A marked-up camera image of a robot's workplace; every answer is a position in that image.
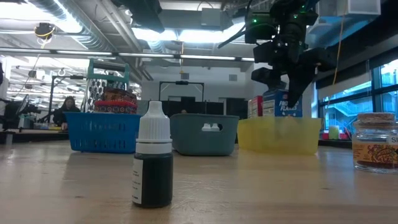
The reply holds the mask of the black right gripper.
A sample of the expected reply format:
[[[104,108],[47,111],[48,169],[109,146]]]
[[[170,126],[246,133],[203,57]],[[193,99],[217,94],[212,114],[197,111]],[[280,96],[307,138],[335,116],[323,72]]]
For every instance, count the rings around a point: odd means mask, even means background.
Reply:
[[[337,65],[336,55],[325,48],[305,49],[306,44],[292,44],[272,40],[253,49],[255,63],[267,63],[273,70],[261,67],[251,73],[251,80],[263,83],[269,91],[284,90],[286,82],[281,72],[286,70],[289,78],[288,107],[298,102],[305,89],[315,78],[315,68],[330,70]]]

